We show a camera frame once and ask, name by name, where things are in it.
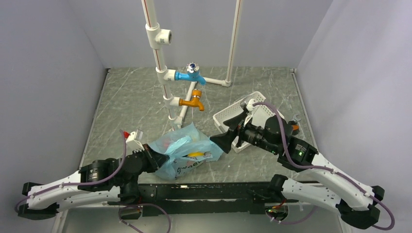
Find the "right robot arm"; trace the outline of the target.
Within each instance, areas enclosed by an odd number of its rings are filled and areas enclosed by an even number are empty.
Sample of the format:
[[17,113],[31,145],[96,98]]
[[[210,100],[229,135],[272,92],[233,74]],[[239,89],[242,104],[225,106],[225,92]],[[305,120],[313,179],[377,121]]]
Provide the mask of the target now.
[[295,137],[296,128],[276,108],[271,111],[273,116],[266,119],[264,126],[256,126],[251,122],[251,110],[244,107],[242,113],[224,122],[228,127],[226,132],[210,139],[225,153],[230,152],[232,142],[237,140],[277,155],[283,167],[311,176],[321,187],[275,174],[267,187],[253,187],[248,194],[264,202],[308,202],[336,213],[352,227],[363,230],[376,227],[380,217],[377,204],[384,197],[384,189],[353,180],[314,146]]

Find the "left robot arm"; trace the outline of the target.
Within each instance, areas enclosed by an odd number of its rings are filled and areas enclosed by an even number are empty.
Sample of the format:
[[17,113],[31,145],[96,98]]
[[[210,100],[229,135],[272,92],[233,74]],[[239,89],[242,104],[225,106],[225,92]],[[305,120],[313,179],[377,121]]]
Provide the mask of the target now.
[[22,218],[44,220],[98,202],[137,204],[141,200],[139,176],[158,171],[169,159],[145,144],[142,150],[118,159],[95,160],[49,184],[27,182],[22,190],[25,197],[16,204],[15,211]]

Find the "yellow fake fruit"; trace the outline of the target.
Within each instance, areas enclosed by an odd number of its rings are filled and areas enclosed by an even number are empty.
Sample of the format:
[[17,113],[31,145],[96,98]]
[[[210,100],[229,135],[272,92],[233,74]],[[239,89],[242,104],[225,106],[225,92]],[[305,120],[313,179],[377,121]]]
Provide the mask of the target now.
[[187,155],[187,157],[202,157],[205,156],[205,152],[193,152],[193,153],[189,153]]

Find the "light blue plastic bag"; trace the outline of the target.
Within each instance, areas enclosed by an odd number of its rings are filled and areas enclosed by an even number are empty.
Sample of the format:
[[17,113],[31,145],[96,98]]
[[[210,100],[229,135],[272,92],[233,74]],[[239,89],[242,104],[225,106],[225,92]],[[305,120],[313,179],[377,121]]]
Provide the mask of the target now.
[[[167,150],[161,146],[163,138],[172,138],[176,142],[170,145]],[[195,127],[193,123],[176,131],[168,132],[149,146],[156,152],[170,157],[155,175],[164,180],[175,180],[187,172],[208,162],[219,160],[223,151],[209,137]],[[189,153],[205,152],[202,157],[187,157]]]

